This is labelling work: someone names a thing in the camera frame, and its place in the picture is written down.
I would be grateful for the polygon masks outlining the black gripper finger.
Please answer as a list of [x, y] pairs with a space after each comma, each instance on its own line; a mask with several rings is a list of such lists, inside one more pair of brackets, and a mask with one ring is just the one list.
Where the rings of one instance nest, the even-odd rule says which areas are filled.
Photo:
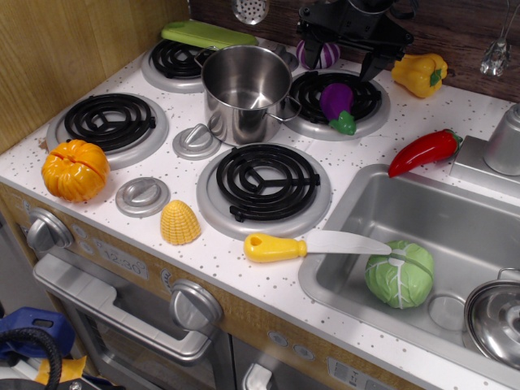
[[374, 50], [367, 52], [362, 61], [359, 80], [361, 82], [373, 80], [382, 70], [389, 65], [393, 65], [397, 60], [401, 60], [400, 50]]
[[302, 39], [305, 44], [305, 63], [310, 69], [315, 69], [316, 64], [320, 58], [320, 53], [325, 43], [318, 43], [314, 40]]

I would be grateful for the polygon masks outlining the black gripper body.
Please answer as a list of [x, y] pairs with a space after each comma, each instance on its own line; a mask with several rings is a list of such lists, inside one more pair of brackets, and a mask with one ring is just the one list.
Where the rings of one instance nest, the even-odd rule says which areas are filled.
[[394, 1], [317, 1], [299, 10], [297, 31], [313, 45], [336, 43], [370, 53], [401, 53], [414, 37], [397, 21], [414, 17]]

